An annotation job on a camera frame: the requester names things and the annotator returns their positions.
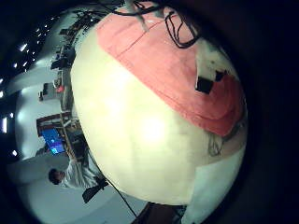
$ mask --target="person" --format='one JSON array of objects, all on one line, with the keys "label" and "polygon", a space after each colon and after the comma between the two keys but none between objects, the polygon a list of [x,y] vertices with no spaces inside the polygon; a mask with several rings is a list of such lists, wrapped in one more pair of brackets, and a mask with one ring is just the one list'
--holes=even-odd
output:
[{"label": "person", "polygon": [[103,176],[97,176],[88,166],[84,166],[69,152],[69,164],[65,171],[52,168],[49,171],[49,181],[54,185],[61,185],[65,189],[89,189],[100,186],[104,189],[108,185]]}]

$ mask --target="computer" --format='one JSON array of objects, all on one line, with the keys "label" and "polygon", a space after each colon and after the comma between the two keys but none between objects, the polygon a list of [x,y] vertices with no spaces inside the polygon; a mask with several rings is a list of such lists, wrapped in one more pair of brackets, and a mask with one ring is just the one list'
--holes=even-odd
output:
[{"label": "computer", "polygon": [[61,152],[65,152],[62,138],[56,129],[47,129],[41,132],[45,142],[50,148],[52,154],[58,154]]}]

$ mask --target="black cable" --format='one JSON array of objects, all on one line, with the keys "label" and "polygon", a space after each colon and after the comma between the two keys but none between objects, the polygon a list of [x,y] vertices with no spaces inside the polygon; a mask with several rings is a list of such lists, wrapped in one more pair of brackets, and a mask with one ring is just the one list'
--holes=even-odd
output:
[{"label": "black cable", "polygon": [[136,5],[136,7],[138,7],[139,9],[145,9],[146,8],[142,3],[138,2],[138,1],[134,1],[134,5]]},{"label": "black cable", "polygon": [[[93,156],[90,154],[90,157],[93,160],[93,163],[96,165],[96,167],[101,170],[97,163],[95,162],[95,160],[93,159]],[[139,217],[137,216],[137,214],[134,212],[134,210],[132,209],[132,207],[130,206],[130,204],[125,200],[125,198],[122,196],[122,194],[117,190],[117,188],[106,178],[106,181],[109,182],[110,185],[112,185],[112,187],[120,194],[120,196],[122,197],[123,201],[125,202],[125,204],[128,206],[128,208],[131,210],[131,212],[133,213],[133,215],[136,218],[137,224],[139,223]]]},{"label": "black cable", "polygon": [[[187,41],[187,42],[180,42],[179,41],[179,35],[178,35],[178,32],[182,26],[182,23],[180,24],[177,32],[176,32],[176,29],[175,29],[175,25],[174,23],[172,22],[172,16],[175,14],[174,11],[170,11],[169,14],[165,17],[165,25],[166,25],[166,28],[167,28],[167,32],[169,33],[171,39],[173,40],[173,42],[176,44],[176,46],[179,48],[179,49],[187,49],[189,48],[190,46],[192,46],[201,36],[200,35],[196,35],[194,33],[194,30],[192,29],[191,25],[187,23],[187,26],[189,28],[189,30],[191,31],[192,35],[193,35],[193,39],[190,40],[190,41]],[[171,34],[171,31],[169,29],[169,23],[168,21],[170,21],[171,25],[172,25],[172,30],[173,30],[173,34]]]},{"label": "black cable", "polygon": [[111,9],[103,3],[99,2],[98,4],[102,7],[104,7],[105,9],[107,9],[108,11],[110,11],[111,13],[119,15],[119,16],[140,16],[140,15],[144,15],[144,14],[147,14],[147,13],[150,13],[150,12],[153,12],[153,11],[164,8],[163,5],[159,5],[157,7],[147,7],[147,8],[141,9],[140,11],[134,12],[134,13],[123,13],[123,12],[119,12],[119,11],[116,11],[114,9]]}]

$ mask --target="pink cloth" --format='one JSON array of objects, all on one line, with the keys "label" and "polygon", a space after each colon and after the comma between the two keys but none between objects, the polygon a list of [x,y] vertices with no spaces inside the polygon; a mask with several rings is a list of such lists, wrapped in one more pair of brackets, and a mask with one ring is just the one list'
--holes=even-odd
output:
[{"label": "pink cloth", "polygon": [[[147,33],[136,18],[114,14],[104,18],[97,25],[101,49],[183,118],[218,135],[228,134],[242,114],[242,90],[238,81],[226,76],[214,83],[209,95],[196,91],[195,46],[178,49],[166,31],[164,20],[155,18],[152,13],[144,18],[149,27]],[[173,21],[178,27],[179,18]],[[192,38],[185,26],[179,36],[181,41]]]}]

